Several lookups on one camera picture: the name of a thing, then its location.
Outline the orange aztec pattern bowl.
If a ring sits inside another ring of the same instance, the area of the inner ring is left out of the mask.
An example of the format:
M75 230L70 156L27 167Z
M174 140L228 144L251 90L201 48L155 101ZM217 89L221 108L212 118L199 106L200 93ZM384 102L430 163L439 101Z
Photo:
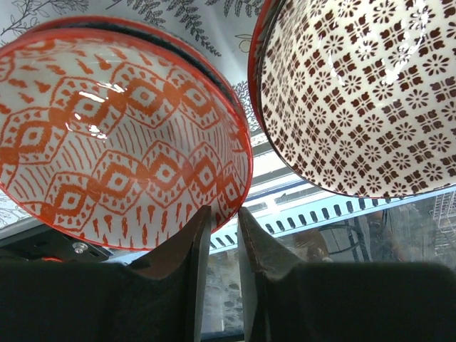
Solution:
M252 173L234 92L166 48L94 28L1 48L1 189L60 232L151 250L206 205L217 231Z

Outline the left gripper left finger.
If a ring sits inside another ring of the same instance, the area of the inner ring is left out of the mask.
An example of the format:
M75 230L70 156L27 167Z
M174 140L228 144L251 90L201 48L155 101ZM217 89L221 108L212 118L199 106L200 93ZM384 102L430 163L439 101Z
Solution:
M1 253L3 341L198 341L212 213L120 263L29 261Z

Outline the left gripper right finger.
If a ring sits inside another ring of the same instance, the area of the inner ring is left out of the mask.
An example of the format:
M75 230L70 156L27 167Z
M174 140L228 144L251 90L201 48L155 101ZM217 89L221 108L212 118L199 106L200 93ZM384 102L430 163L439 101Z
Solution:
M306 262L238 212L246 341L453 341L455 273L441 264Z

